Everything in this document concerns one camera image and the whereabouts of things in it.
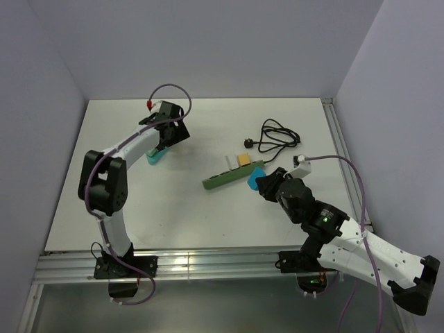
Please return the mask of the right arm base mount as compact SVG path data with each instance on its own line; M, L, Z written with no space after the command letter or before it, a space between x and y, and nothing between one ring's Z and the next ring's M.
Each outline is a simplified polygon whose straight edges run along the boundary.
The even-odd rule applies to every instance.
M297 287L305 298L317 299L339 281L338 271L323 268L301 250L283 250L277 255L275 268L281 274L294 274Z

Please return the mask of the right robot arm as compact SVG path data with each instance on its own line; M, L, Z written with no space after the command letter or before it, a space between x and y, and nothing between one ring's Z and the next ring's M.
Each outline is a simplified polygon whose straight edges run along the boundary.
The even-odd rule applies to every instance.
M362 229L339 208L315 199L301 179L288 176L282 168L255 183L265 200L278 203L307 234L300 249L279 254L282 273L341 271L380 288L412 314L427 313L438 259L412 255Z

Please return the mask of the green power strip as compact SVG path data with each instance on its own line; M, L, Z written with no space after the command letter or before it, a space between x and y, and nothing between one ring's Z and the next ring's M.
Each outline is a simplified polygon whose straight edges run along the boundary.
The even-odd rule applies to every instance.
M206 190L213 190L242 178L249 177L255 169L263 169L264 167L265 163L263 160L254 161L250 164L204 179L202 186Z

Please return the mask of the small orange plug adapter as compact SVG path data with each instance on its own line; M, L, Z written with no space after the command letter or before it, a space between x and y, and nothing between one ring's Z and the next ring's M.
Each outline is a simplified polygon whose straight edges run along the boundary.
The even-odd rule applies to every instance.
M249 165L251 163L251 159L248 153L242 153L237 156L237 160L240 167L244 167L246 165Z

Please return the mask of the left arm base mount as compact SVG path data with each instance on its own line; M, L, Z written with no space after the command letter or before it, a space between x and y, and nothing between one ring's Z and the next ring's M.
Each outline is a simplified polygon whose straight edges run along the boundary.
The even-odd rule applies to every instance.
M96 260L93 278L108 281L108 295L115 302L122 302L124 305L138 305L150 300L156 290L153 278L157 273L158 257L154 255L136 256L121 261L125 264L122 265L113 256L103 254ZM139 291L142 278L151 281L151 292L145 299L130 301Z

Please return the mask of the blue plug adapter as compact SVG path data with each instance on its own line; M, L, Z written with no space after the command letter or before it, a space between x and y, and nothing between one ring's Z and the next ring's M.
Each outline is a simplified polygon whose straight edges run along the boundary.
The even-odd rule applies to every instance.
M257 179L263 178L265 176L266 173L262 168L255 168L247 180L247 184L250 187L250 189L252 189L253 191L257 191L258 190Z

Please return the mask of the white charger plug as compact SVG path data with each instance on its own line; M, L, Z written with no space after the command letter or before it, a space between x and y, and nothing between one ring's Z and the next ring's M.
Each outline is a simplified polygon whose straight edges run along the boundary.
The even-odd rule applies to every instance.
M229 170L235 170L239 168L239 161L236 155L226 155L225 161L227 162Z

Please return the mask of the light green plug adapter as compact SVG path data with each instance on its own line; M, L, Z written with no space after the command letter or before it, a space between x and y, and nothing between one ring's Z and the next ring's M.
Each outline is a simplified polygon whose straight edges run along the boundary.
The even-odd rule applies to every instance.
M156 148L152 148L146 154L147 154L147 156L151 157L151 156L155 155L156 153L157 153L157 149Z

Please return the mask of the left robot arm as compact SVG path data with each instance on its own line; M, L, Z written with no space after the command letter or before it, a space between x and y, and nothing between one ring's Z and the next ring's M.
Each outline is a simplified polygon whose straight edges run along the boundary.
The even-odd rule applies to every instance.
M150 115L128 138L102 151L88 151L80 174L78 197L98 220L105 252L114 255L110 269L119 277L129 276L135 268L135 259L127 255L133 244L123 217L129 168L149 151L159 153L190 137L182 107L168 101L149 105Z

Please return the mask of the teal triangular power strip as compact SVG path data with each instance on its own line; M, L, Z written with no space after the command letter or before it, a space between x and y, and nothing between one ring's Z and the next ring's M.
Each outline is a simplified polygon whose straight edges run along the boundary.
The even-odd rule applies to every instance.
M157 149L157 153L155 155L151 156L151 157L147 156L147 154L146 154L147 162L150 165L156 165L165 156L165 154L168 151L169 151L169 148L164 148L162 150L158 150Z

